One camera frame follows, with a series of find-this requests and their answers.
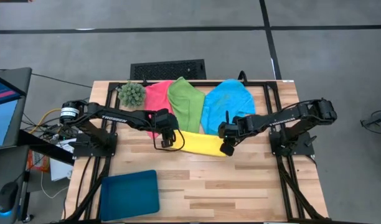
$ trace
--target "succulent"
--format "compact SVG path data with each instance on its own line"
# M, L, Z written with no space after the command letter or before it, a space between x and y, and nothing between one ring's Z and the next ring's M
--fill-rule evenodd
M118 98L121 104L129 108L141 106L145 101L145 97L146 90L139 83L128 82L118 89Z

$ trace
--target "computer monitor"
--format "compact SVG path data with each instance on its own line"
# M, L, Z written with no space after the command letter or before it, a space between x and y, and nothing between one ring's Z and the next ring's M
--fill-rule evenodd
M22 96L26 96L26 93L0 77L0 104L18 100Z

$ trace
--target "wooden tabletop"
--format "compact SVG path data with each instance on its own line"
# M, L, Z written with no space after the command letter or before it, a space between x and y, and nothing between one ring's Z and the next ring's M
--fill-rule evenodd
M94 82L90 102L105 104L109 82ZM277 81L282 107L298 102L294 82ZM213 87L197 87L208 93ZM267 114L263 88L249 86L256 112ZM275 101L270 94L273 107ZM113 95L111 107L115 103ZM96 126L100 120L92 121ZM118 124L118 145L110 176L156 170L160 196L158 213L124 219L126 222L263 222L286 221L276 159L271 154L268 131L244 140L232 157L212 157L188 152L162 152L153 148L146 132ZM88 158L75 161L67 193L67 216L75 210L80 178ZM306 156L293 156L299 188L312 206L327 217L315 165ZM87 194L94 158L86 169L80 202ZM101 160L100 171L104 161ZM293 216L294 195L289 189ZM91 218L96 216L99 191L94 196Z

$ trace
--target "pink cloth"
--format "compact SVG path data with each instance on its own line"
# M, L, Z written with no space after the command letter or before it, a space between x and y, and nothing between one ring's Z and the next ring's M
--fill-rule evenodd
M173 81L164 81L147 86L146 89L146 99L145 99L145 110L158 111L164 108L168 109L169 113L172 113L171 104L168 101L167 91L168 87L173 83ZM152 132L148 131L148 135L153 138ZM158 137L159 134L154 133L154 138Z

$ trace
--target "gray floor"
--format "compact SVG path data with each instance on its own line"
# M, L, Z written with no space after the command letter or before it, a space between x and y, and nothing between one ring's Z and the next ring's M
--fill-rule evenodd
M268 0L273 26L381 24L380 0ZM261 26L258 0L43 0L0 4L0 29L81 29L172 26ZM335 220L381 223L381 136L360 119L381 109L381 30L274 31L283 79L295 80L301 100L332 100L339 119L312 130L327 209ZM0 35L0 68L91 85L125 80L131 63L204 58L207 77L273 79L265 32ZM38 119L90 90L32 77L26 114ZM39 190L39 177L32 180ZM57 192L67 181L51 184ZM58 220L65 195L36 191L34 223Z

